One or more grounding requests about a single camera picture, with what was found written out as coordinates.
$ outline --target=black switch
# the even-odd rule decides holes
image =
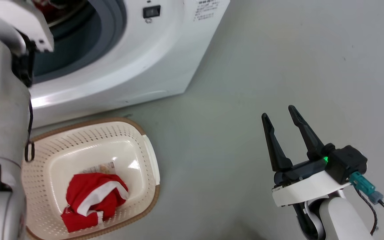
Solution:
[[[158,17],[161,13],[161,5],[143,8],[143,18]]]

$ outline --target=basket rim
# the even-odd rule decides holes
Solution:
[[[137,129],[140,132],[141,135],[146,135],[146,133],[143,130],[143,128],[139,124],[137,124],[136,122],[134,122],[134,121],[132,121],[130,119],[125,118],[125,117],[110,117],[110,118],[103,118],[103,119],[98,119],[98,120],[85,121],[85,122],[82,122],[82,123],[76,123],[76,124],[73,124],[73,125],[69,125],[69,126],[66,126],[66,127],[59,128],[59,129],[54,129],[54,130],[45,132],[43,134],[40,134],[40,135],[38,135],[36,137],[33,137],[31,139],[31,141],[32,142],[36,142],[36,141],[39,141],[41,139],[44,139],[44,138],[47,138],[47,137],[50,137],[52,135],[56,135],[56,134],[59,134],[59,133],[62,133],[62,132],[66,132],[66,131],[69,131],[69,130],[73,130],[73,129],[77,129],[77,128],[81,128],[81,127],[85,127],[85,126],[90,126],[90,125],[95,125],[95,124],[99,124],[99,123],[109,123],[109,122],[124,122],[124,123],[128,123],[128,124],[132,125],[135,129]],[[133,222],[136,222],[137,220],[142,219],[149,212],[151,212],[151,210],[154,208],[154,206],[156,205],[156,203],[158,201],[159,195],[160,195],[160,184],[155,186],[154,198],[152,199],[152,202],[148,206],[148,208],[146,208],[145,211],[143,211],[142,213],[137,214],[136,216],[134,216],[134,217],[132,217],[132,218],[130,218],[128,220],[125,220],[124,222],[117,223],[117,224],[115,224],[115,225],[113,225],[111,227],[100,229],[100,230],[95,231],[93,233],[84,234],[82,236],[64,238],[64,239],[61,239],[61,240],[85,240],[85,239],[90,239],[90,238],[93,238],[93,237],[98,237],[98,236],[107,234],[107,233],[109,233],[111,231],[117,230],[117,229],[125,227],[125,226],[127,226],[127,225],[129,225],[129,224],[131,224]],[[34,240],[45,240],[45,239],[42,239],[42,238],[36,236],[29,229],[29,227],[27,225],[26,225],[26,234],[28,235],[29,238],[34,239]]]

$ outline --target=teal connector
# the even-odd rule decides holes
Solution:
[[[376,187],[359,172],[352,173],[349,177],[349,182],[367,196],[376,191]]]
[[[354,172],[349,177],[349,182],[352,186],[356,187],[358,190],[362,191],[367,195],[368,199],[373,203],[377,204],[379,200],[383,199],[383,195],[376,191],[376,187],[371,184],[364,176],[359,172]]]

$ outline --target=red garment with white trim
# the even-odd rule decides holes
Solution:
[[[127,198],[127,185],[117,175],[76,174],[67,188],[68,206],[61,217],[68,232],[89,228],[113,216]]]

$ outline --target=white stripe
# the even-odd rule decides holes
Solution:
[[[122,199],[128,199],[127,190],[117,181],[109,181],[98,188],[91,191],[91,193],[81,202],[76,212],[82,216],[88,216],[88,210],[91,206],[98,204],[109,195],[113,189],[117,189]]]
[[[102,224],[103,223],[103,211],[98,211],[97,212],[97,224]]]

